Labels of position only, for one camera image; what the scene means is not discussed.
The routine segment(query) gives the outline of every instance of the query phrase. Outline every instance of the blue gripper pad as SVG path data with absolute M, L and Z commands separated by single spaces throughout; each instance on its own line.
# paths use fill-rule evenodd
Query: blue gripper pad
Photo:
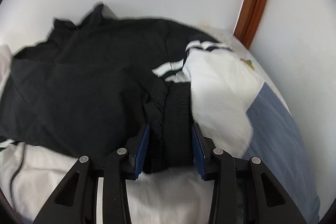
M 134 176 L 137 179 L 142 172 L 143 163 L 145 162 L 145 157 L 149 144 L 149 134 L 151 127 L 147 125 L 142 136 L 139 148 L 135 155 L 135 167 L 134 167 Z
M 200 174 L 201 178 L 204 180 L 206 177 L 205 156 L 203 154 L 194 126 L 192 126 L 191 135 L 194 152 L 194 165 L 197 168 L 197 171 Z

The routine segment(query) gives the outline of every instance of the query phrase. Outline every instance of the round metal rivet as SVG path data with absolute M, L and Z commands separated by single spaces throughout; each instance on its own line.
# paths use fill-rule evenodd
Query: round metal rivet
M 89 160 L 89 157 L 88 156 L 81 156 L 80 158 L 79 158 L 79 161 L 81 162 L 81 163 L 85 163 L 85 162 L 87 162 Z
M 127 149 L 126 149 L 126 148 L 119 148 L 119 149 L 117 150 L 117 153 L 118 153 L 119 155 L 124 155 L 124 154 L 126 154 L 126 152 L 127 152 Z
M 261 159 L 258 158 L 258 157 L 253 157 L 253 158 L 252 158 L 252 162 L 253 162 L 254 164 L 259 164 L 259 163 L 261 163 Z
M 221 154 L 224 153 L 224 152 L 223 152 L 223 149 L 221 149 L 221 148 L 215 148 L 215 149 L 213 150 L 213 152 L 214 152 L 216 155 L 221 155 Z

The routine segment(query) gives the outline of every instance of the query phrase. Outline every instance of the black fabric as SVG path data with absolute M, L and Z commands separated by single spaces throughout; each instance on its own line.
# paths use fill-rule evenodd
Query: black fabric
M 102 8 L 78 26 L 55 20 L 46 42 L 14 56 L 0 135 L 98 158 L 149 122 L 144 170 L 191 164 L 190 85 L 168 84 L 152 70 L 183 59 L 190 41 L 216 40 L 163 19 L 105 19 Z M 185 150 L 177 149 L 180 142 Z

